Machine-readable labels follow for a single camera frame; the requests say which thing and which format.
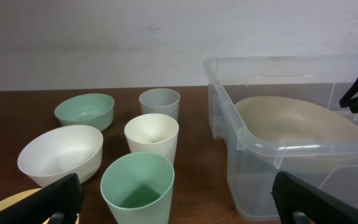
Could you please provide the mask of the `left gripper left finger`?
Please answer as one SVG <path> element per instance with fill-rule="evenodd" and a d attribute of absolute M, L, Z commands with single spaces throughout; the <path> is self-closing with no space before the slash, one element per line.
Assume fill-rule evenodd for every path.
<path fill-rule="evenodd" d="M 84 191 L 68 174 L 0 211 L 0 223 L 78 223 Z"/>

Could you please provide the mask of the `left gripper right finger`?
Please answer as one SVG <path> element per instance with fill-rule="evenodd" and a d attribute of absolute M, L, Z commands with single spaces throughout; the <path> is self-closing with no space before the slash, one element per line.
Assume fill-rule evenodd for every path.
<path fill-rule="evenodd" d="M 358 209 L 288 172 L 278 172 L 272 196 L 282 224 L 358 224 Z"/>

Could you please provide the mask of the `cream plate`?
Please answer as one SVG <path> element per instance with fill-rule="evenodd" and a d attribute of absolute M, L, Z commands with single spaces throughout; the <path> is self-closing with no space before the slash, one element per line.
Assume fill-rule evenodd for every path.
<path fill-rule="evenodd" d="M 235 104 L 248 130 L 275 143 L 358 140 L 358 126 L 342 115 L 307 101 L 280 96 L 255 96 Z M 354 162 L 358 154 L 284 158 L 281 168 L 317 174 Z"/>

